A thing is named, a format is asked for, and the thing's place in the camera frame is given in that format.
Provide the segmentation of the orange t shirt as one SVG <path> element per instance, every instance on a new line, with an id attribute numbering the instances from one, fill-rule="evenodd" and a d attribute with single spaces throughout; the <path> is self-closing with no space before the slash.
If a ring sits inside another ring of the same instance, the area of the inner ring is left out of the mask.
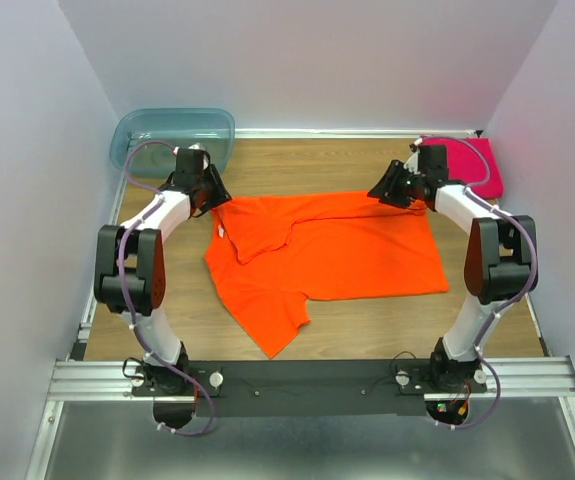
<path id="1" fill-rule="evenodd" d="M 362 191 L 238 197 L 212 211 L 204 259 L 224 307 L 273 358 L 309 323 L 309 300 L 448 291 L 426 213 Z"/>

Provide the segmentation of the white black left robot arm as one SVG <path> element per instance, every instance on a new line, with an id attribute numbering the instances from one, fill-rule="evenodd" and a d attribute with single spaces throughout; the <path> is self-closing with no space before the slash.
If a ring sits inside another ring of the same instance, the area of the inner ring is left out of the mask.
<path id="1" fill-rule="evenodd" d="M 200 143 L 172 146 L 175 167 L 158 188 L 128 181 L 153 193 L 151 202 L 119 225 L 98 232 L 94 297 L 123 317 L 143 350 L 143 363 L 168 395 L 187 385 L 205 389 L 191 377 L 183 342 L 162 308 L 166 293 L 164 243 L 182 223 L 232 200 L 211 156 Z"/>

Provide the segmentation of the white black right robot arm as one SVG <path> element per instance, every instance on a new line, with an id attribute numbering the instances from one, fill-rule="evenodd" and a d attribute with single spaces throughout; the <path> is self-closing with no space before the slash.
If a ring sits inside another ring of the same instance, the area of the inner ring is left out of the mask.
<path id="1" fill-rule="evenodd" d="M 434 389 L 450 391 L 474 378 L 493 328 L 537 285 L 535 221 L 490 204 L 472 184 L 450 179 L 444 145 L 420 144 L 408 161 L 391 161 L 368 196 L 406 209 L 419 201 L 468 234 L 463 268 L 467 295 L 426 370 Z"/>

